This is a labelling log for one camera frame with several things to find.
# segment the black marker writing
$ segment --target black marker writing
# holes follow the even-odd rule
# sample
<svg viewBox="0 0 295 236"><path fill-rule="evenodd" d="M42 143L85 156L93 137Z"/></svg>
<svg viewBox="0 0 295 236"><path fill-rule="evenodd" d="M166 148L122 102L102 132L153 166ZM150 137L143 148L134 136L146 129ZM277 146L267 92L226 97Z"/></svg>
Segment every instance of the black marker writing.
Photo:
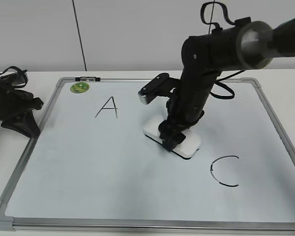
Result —
<svg viewBox="0 0 295 236"><path fill-rule="evenodd" d="M214 164L216 161L221 160L221 159L226 158L226 157L236 157L237 159L239 159L238 156L234 156L234 155L222 156L222 157L219 157L219 158L215 159L215 160L211 163L211 167L210 167L211 175L212 175L213 178L214 178L217 182L219 182L219 184L221 184L221 185L224 185L224 186L227 186L227 187L237 187L237 186L239 186L239 184L230 185L230 184L225 184L225 183L222 183L222 182L218 181L217 178L216 178L216 177L214 176L214 174L213 174L213 164Z"/></svg>
<svg viewBox="0 0 295 236"><path fill-rule="evenodd" d="M109 100L112 100L112 102L113 102L113 104L114 104L114 107L112 108L106 108L105 106L107 105L107 103L109 102ZM102 106L102 108L98 111L98 113L96 114L96 116L95 116L95 118L98 116L98 114L102 111L102 110L112 110L112 109L114 109L115 110L115 114L116 114L116 118L118 118L118 114L117 114L117 107L116 107L116 104L115 104L115 100L114 100L114 97L113 96L111 96L108 100L107 100L107 102L105 102L105 104L104 104L104 106Z"/></svg>

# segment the cable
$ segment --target cable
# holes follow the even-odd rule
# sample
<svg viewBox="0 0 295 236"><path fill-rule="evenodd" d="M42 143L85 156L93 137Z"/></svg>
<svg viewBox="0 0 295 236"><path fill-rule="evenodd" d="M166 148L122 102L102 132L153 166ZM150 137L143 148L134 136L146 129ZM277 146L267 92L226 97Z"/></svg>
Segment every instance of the cable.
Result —
<svg viewBox="0 0 295 236"><path fill-rule="evenodd" d="M233 77L233 76L235 76L235 75L239 75L239 74L241 74L242 72L245 72L245 70L240 70L240 71L238 71L238 72L236 72L236 73L234 73L234 74L232 74L232 75L226 76L226 77L224 77L224 78L222 78L222 79L218 79L218 80L216 80L216 81L221 82L221 81L226 80L226 79L229 79L229 78L231 78L231 77Z"/></svg>
<svg viewBox="0 0 295 236"><path fill-rule="evenodd" d="M234 92L234 90L232 90L232 89L231 89L229 86L227 86L226 84L221 83L221 81L226 80L226 79L229 79L229 78L231 78L231 77L233 77L233 76L235 76L235 75L239 75L239 74L241 74L242 72L245 72L245 70L238 71L238 72L236 72L236 73L234 73L234 74L232 74L232 75L226 76L226 77L224 77L224 78L222 78L222 79L219 79L219 80L216 80L216 81L215 81L215 84L216 84L216 85L218 85L218 86L222 87L223 89L227 90L231 95L223 96L223 95L215 94L215 93L213 93L213 92L210 92L210 94L211 94L213 97L217 98L217 99L224 99L224 100L233 99L233 98L235 97L235 92Z"/></svg>
<svg viewBox="0 0 295 236"><path fill-rule="evenodd" d="M76 9L75 9L74 0L72 0L72 6L73 6L73 11L74 11L75 23L76 23L77 30L78 30L80 47L81 47L81 51L82 51L82 58L83 58L83 63L84 63L84 69L85 69L85 71L87 71L88 69L87 69L87 64L85 62L84 50L83 50L82 39L81 39L80 28L79 28L78 17L77 17L77 12L76 12Z"/></svg>
<svg viewBox="0 0 295 236"><path fill-rule="evenodd" d="M211 23L212 23L212 18L213 18L213 11L214 11L214 3L215 3L215 0L213 0L213 5L212 5L212 11L211 11L211 18L210 18L210 25L208 27L208 32L207 34L210 34L210 31L211 31Z"/></svg>

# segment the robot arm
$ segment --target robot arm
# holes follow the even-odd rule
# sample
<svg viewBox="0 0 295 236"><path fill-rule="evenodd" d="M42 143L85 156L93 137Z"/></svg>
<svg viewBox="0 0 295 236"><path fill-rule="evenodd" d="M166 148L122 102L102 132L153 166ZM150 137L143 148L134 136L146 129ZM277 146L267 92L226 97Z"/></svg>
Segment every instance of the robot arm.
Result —
<svg viewBox="0 0 295 236"><path fill-rule="evenodd" d="M222 29L218 23L205 22L205 8L213 2L203 4L201 20L214 25L215 29L211 34L190 36L184 42L180 80L163 73L139 91L146 104L157 96L170 98L166 104L168 117L158 127L162 145L169 151L185 139L181 132L195 125L204 115L204 105L213 85L219 83L216 78L222 71L262 69L273 58L295 57L295 19L276 29L265 22L251 22L250 17L232 22L228 19L226 6L215 3L222 7L225 20L234 27Z"/></svg>

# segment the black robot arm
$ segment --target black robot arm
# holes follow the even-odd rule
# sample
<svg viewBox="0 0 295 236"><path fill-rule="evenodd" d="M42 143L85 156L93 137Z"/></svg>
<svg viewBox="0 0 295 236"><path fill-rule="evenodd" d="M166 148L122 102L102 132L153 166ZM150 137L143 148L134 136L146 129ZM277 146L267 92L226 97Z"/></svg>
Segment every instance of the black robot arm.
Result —
<svg viewBox="0 0 295 236"><path fill-rule="evenodd" d="M183 142L185 136L181 132L195 125L204 115L203 108L213 85L227 88L216 80L222 71L262 69L273 58L295 57L295 19L276 29L265 22L251 22L250 17L232 22L226 6L215 3L222 7L225 20L233 27L222 29L218 23L205 22L205 7L214 3L203 4L202 22L214 25L215 29L211 34L190 36L184 42L181 50L184 67L180 80L169 75L164 78L160 74L139 91L145 104L156 96L170 98L166 104L168 117L158 127L162 145L167 150L173 150ZM161 83L157 82L158 77L163 78Z"/></svg>
<svg viewBox="0 0 295 236"><path fill-rule="evenodd" d="M14 73L3 75L9 69ZM33 94L24 90L28 82L26 70L11 66L0 73L0 120L3 128L12 129L27 137L40 134L32 110L40 110L43 102L34 98Z"/></svg>

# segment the whiteboard frame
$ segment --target whiteboard frame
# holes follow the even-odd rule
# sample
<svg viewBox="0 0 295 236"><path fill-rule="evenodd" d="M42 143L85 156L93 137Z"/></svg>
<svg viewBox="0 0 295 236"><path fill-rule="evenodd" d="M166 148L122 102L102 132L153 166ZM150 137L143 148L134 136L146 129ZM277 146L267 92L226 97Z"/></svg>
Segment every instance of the whiteboard frame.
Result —
<svg viewBox="0 0 295 236"><path fill-rule="evenodd" d="M95 77L64 77L59 79L56 89L38 124L42 130L57 101L65 83L81 79L88 83L98 83ZM151 79L100 79L102 82L126 83L149 82ZM256 90L276 131L278 132L289 156L295 166L295 148L286 134L282 124L274 113L257 79L228 79L226 83L250 83ZM228 234L295 234L294 223L263 222L214 222L214 221L175 221L175 220L118 220L118 219L52 219L20 218L5 216L7 204L22 175L23 170L35 147L37 138L31 138L22 153L1 197L0 197L0 231L15 230L67 230L67 231L110 231L110 232L165 232L165 233L228 233Z"/></svg>

